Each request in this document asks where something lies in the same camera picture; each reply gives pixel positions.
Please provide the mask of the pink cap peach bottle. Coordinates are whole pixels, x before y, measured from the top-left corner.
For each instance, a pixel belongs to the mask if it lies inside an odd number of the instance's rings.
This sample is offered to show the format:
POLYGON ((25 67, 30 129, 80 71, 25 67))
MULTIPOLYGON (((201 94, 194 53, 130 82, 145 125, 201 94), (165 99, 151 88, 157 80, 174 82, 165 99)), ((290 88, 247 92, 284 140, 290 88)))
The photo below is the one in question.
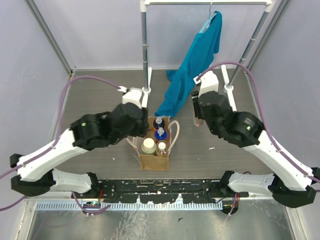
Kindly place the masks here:
POLYGON ((201 115, 201 109, 200 109, 200 106, 198 107, 198 118, 195 118, 194 117, 194 124, 196 127, 200 127, 202 126, 203 124, 205 123, 205 121, 203 120, 202 118, 202 115, 201 115))

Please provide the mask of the teal t-shirt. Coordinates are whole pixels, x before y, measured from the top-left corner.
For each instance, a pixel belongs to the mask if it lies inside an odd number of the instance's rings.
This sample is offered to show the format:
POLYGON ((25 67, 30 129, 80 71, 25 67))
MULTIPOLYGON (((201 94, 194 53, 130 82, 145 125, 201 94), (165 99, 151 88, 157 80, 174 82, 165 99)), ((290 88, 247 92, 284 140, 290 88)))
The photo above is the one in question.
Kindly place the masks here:
POLYGON ((204 32, 196 34, 178 70, 168 70, 166 76, 170 85, 164 94, 164 101, 155 112, 156 117, 175 117, 195 87, 194 78, 205 71, 220 50, 223 16, 219 11, 204 32))

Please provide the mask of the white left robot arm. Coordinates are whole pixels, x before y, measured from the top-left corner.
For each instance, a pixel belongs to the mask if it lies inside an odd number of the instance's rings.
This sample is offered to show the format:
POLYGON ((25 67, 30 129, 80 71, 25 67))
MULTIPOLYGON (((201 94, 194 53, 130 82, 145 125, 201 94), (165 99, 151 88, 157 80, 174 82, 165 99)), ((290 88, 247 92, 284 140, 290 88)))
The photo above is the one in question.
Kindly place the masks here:
POLYGON ((116 145, 127 137, 144 137, 148 128, 147 108, 133 103, 121 103, 113 111, 85 114, 58 140, 31 154, 10 156, 10 166, 17 171, 10 180, 11 189, 27 197, 75 192, 95 198, 102 188, 95 173, 75 174, 56 167, 94 149, 116 145))

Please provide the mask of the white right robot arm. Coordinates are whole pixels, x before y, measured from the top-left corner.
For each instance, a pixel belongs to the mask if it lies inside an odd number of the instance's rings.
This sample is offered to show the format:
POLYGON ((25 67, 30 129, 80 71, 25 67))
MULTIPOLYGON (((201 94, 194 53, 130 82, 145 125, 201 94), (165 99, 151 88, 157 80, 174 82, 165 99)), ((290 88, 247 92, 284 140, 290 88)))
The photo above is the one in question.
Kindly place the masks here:
POLYGON ((300 172, 288 161, 289 153, 275 148, 265 126, 254 114, 234 111, 226 96, 216 91, 192 91, 194 116, 204 120, 210 132, 228 143, 253 154, 271 170, 271 174, 253 175, 226 171, 219 181, 219 191, 225 197, 235 193, 251 192, 272 197, 278 203, 299 208, 314 202, 317 191, 312 188, 320 176, 318 167, 299 166, 300 172))

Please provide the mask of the burlap canvas tote bag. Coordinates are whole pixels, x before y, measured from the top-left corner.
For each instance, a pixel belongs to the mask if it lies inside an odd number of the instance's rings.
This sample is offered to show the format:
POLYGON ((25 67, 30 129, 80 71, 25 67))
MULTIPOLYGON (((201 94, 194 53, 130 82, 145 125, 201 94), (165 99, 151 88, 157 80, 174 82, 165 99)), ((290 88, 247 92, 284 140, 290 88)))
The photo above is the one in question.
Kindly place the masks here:
POLYGON ((142 150, 143 141, 147 138, 151 138, 154 141, 156 140, 155 130, 153 127, 153 122, 155 119, 156 117, 154 116, 148 117, 149 127, 147 129, 145 137, 127 137, 126 141, 136 151, 141 170, 168 171, 170 168, 169 156, 178 139, 180 133, 180 125, 178 121, 171 121, 170 117, 165 116, 163 120, 165 123, 164 130, 167 132, 165 142, 167 144, 168 152, 164 157, 156 156, 156 153, 145 154, 142 150))

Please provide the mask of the metal clothes rack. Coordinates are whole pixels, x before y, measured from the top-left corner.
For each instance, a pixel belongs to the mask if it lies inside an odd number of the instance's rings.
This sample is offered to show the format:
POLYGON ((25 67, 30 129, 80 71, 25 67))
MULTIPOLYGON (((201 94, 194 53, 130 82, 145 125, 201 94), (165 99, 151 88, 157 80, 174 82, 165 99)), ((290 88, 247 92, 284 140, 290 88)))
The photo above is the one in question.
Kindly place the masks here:
POLYGON ((152 80, 152 68, 149 67, 148 63, 148 41, 147 41, 147 6, 150 5, 264 5, 264 12, 260 17, 258 24, 249 40, 239 62, 234 63, 236 65, 235 72, 232 78, 238 73, 239 67, 245 61, 252 45, 255 42, 257 35, 259 34, 262 25, 266 21, 270 11, 273 8, 273 2, 271 0, 141 0, 139 2, 140 13, 141 13, 141 31, 142 31, 142 63, 143 63, 143 77, 144 87, 142 88, 142 106, 148 105, 149 96, 151 94, 150 83, 152 80))

